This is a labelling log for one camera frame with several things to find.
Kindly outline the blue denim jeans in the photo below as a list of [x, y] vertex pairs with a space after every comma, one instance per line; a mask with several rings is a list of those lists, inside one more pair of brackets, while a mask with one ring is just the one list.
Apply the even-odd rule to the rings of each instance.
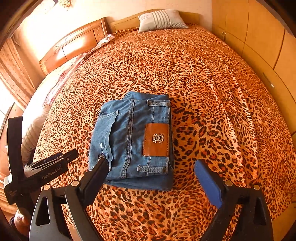
[[130, 91], [103, 104], [89, 150], [89, 169], [106, 158], [108, 185], [169, 191], [174, 179], [171, 103], [167, 94]]

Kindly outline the leopard print bedspread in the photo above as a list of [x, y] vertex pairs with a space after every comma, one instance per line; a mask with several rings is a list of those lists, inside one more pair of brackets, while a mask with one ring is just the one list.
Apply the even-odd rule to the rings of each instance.
[[171, 191], [104, 185], [87, 211], [105, 240], [199, 240], [216, 208], [194, 174], [196, 160], [238, 186], [259, 185], [273, 219], [295, 198], [295, 148], [280, 109], [252, 68], [200, 26], [128, 30], [84, 57], [34, 156], [78, 150], [54, 187], [83, 176], [102, 105], [129, 91], [169, 95], [174, 183]]

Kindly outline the patterned window curtain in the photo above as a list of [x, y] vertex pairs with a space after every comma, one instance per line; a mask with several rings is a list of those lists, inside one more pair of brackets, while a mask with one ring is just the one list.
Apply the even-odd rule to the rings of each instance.
[[10, 38], [1, 48], [1, 81], [19, 108], [25, 110], [36, 89]]

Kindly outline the brown wooden headboard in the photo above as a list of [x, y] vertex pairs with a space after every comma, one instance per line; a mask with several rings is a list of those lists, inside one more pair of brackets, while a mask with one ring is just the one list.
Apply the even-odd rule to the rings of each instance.
[[48, 50], [39, 61], [41, 70], [48, 75], [72, 58], [96, 47], [110, 33], [105, 17], [75, 29]]

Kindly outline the beige wooden wardrobe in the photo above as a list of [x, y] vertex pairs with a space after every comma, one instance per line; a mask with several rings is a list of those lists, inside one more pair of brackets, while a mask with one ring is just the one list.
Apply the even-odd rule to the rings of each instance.
[[263, 1], [212, 1], [212, 31], [253, 68], [295, 141], [295, 37]]

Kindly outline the light wooden headboard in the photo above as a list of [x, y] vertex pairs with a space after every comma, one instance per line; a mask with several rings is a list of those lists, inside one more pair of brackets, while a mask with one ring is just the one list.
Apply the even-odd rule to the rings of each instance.
[[[138, 16], [153, 11], [160, 11], [160, 9], [149, 9], [147, 11], [142, 11], [138, 14], [129, 16], [127, 18], [113, 21], [109, 23], [110, 30], [112, 33], [114, 33], [126, 29], [138, 28], [140, 25], [140, 20], [138, 19]], [[200, 23], [200, 15], [198, 13], [179, 11], [179, 15], [186, 24], [198, 25]]]

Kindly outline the grey striped pillow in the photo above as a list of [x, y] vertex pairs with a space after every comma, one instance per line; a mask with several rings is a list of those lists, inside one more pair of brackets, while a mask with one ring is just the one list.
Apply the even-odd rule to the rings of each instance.
[[188, 26], [176, 9], [163, 9], [138, 16], [140, 21], [138, 32], [163, 29], [186, 29]]

